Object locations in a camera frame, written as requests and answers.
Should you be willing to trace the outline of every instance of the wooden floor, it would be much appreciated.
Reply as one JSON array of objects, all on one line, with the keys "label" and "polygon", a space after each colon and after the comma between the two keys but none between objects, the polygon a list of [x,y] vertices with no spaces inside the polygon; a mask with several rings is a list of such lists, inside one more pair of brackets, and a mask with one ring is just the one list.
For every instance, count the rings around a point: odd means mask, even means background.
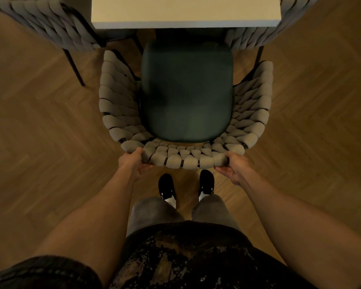
[{"label": "wooden floor", "polygon": [[[143,44],[154,38],[139,31]],[[139,74],[128,40],[111,44]],[[91,198],[122,154],[103,126],[98,88],[103,51],[72,53],[82,88],[61,49],[0,14],[0,269],[28,257],[69,212]],[[235,82],[256,50],[235,54]],[[278,189],[317,205],[361,234],[361,0],[322,0],[265,47],[274,62],[270,120],[246,152]],[[155,167],[133,200],[158,194],[173,175],[179,211],[197,203],[194,171]],[[215,174],[226,202],[254,245],[280,258],[245,192]]]}]

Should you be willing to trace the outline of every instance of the white table top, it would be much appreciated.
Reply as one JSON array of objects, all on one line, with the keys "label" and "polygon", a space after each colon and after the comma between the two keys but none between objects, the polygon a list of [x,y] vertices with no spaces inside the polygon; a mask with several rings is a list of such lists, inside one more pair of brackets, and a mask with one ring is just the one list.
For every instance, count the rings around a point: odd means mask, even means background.
[{"label": "white table top", "polygon": [[279,0],[92,0],[97,29],[276,26]]}]

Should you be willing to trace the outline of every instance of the green seat cushion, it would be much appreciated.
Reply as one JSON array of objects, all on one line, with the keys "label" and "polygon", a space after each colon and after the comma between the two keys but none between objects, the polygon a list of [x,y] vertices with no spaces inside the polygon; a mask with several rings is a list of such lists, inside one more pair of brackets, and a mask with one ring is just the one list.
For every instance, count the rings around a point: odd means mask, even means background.
[{"label": "green seat cushion", "polygon": [[232,81],[225,45],[149,43],[141,65],[142,123],[166,141],[211,140],[230,123]]}]

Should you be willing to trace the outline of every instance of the left hand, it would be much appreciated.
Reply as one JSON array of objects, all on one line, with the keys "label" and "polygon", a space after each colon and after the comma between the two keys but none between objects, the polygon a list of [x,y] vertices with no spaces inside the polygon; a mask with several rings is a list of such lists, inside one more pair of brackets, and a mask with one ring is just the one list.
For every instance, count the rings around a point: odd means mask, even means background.
[{"label": "left hand", "polygon": [[143,163],[141,161],[141,155],[144,153],[144,149],[138,147],[133,153],[124,153],[119,158],[119,169],[120,168],[127,168],[132,171],[132,177],[134,181],[138,180],[140,176],[146,172],[147,170],[151,169],[153,165]]}]

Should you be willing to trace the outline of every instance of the chair leg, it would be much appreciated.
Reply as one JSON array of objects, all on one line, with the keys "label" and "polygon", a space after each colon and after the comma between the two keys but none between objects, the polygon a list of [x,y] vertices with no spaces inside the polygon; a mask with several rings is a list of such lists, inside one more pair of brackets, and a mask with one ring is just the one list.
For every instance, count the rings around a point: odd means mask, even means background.
[{"label": "chair leg", "polygon": [[261,56],[262,56],[262,52],[263,52],[263,47],[264,47],[264,46],[261,46],[261,47],[258,48],[258,53],[257,53],[257,57],[255,58],[254,67],[255,67],[256,65],[258,65],[258,63],[259,63],[260,60],[261,60]]},{"label": "chair leg", "polygon": [[72,59],[71,53],[69,53],[69,51],[66,50],[65,48],[63,48],[62,50],[64,51],[65,56],[67,57],[69,63],[71,64],[71,67],[72,67],[72,69],[73,69],[73,72],[75,72],[76,77],[77,77],[77,79],[79,80],[81,86],[84,87],[84,86],[85,86],[84,81],[83,81],[83,79],[82,79],[81,76],[80,76],[79,70],[77,70],[77,67],[76,67],[76,65],[75,65],[75,62],[74,62],[73,59]]},{"label": "chair leg", "polygon": [[135,42],[136,46],[138,47],[139,52],[143,55],[144,49],[143,49],[143,47],[141,46],[141,43],[140,43],[139,38],[138,38],[138,36],[136,35],[136,33],[132,36],[132,39],[133,39],[133,41]]}]

